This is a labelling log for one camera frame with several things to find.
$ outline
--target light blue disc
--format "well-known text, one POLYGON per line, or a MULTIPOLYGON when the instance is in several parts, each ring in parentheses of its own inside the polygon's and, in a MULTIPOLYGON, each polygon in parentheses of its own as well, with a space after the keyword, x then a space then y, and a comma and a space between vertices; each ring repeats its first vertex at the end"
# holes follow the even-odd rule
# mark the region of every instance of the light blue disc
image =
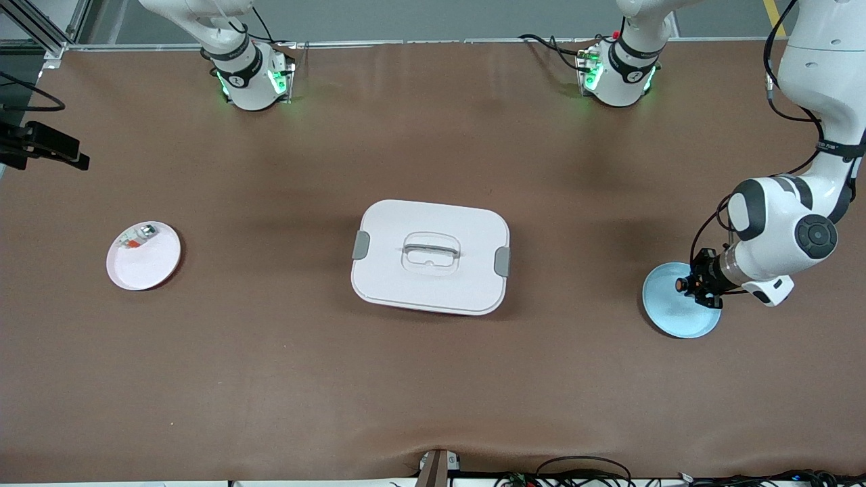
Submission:
POLYGON ((687 263, 663 263, 643 281, 643 308, 664 333, 677 338, 703 336, 719 322, 721 309, 711 309, 676 290, 676 279, 688 276, 687 263))

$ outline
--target brown tabletop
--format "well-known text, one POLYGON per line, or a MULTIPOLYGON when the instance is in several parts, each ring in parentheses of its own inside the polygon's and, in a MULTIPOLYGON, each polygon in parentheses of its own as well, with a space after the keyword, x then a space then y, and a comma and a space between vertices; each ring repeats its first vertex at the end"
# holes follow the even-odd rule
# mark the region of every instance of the brown tabletop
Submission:
POLYGON ((35 161, 0 185, 0 480, 402 476, 433 447, 464 469, 862 471, 859 205, 782 306, 731 297, 693 341, 642 315, 646 274, 688 258, 721 197, 811 153, 812 127, 767 108, 760 53, 672 44, 614 109, 527 45, 313 50, 293 102, 261 113, 222 103, 195 52, 67 53, 41 86, 68 109, 37 119, 91 170, 35 161), (501 214, 501 307, 358 298, 355 231, 386 198, 501 214), (185 262, 119 289, 109 244, 151 219, 185 262))

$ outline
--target robotic arm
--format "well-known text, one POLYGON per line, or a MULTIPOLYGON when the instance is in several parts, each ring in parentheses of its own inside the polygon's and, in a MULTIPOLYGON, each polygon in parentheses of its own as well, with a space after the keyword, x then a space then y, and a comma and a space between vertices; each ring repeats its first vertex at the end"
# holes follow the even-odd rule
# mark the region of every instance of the robotic arm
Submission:
POLYGON ((640 99, 656 72, 656 62, 674 31, 670 13, 701 0, 617 0, 623 12, 619 37, 603 39, 586 50, 578 65, 584 94, 593 94, 613 107, 627 107, 640 99))
POLYGON ((728 214, 739 242, 720 255, 703 249, 677 290, 709 308, 742 287, 766 306, 791 293, 791 274, 821 263, 836 248, 835 224, 854 198, 866 153, 866 2, 802 0, 779 66, 791 101, 822 121, 824 137, 802 176, 743 181, 728 214))
POLYGON ((249 12, 253 0, 139 1, 202 44, 226 98, 238 108, 263 110, 288 98, 294 61, 289 58, 287 63, 283 53, 239 32, 243 24, 235 17, 249 12))

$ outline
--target yellow stripe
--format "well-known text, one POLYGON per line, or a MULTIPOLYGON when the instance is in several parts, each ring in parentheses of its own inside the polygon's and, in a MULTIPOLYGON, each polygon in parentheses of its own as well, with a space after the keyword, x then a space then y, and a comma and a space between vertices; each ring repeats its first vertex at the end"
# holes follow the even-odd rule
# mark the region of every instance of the yellow stripe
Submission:
MULTIPOLYGON (((770 26, 776 25, 776 22, 779 21, 779 9, 776 7, 776 0, 764 0, 764 8, 766 9, 766 16, 770 17, 770 26)), ((778 35, 787 36, 784 25, 779 25, 778 35)))

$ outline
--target round plate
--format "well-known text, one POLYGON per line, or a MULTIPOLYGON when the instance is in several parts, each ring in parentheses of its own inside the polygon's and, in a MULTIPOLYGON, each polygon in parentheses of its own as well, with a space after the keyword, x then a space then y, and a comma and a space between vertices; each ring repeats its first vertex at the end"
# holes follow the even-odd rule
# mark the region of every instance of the round plate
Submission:
POLYGON ((643 281, 643 308, 664 333, 677 338, 703 336, 719 322, 721 309, 711 309, 676 290, 676 279, 688 276, 687 263, 663 263, 643 281))
POLYGON ((126 231, 153 225, 157 234, 135 249, 117 245, 120 233, 108 248, 108 277, 123 289, 142 291, 159 286, 168 279, 180 262, 180 237, 174 229, 160 222, 141 222, 126 231))

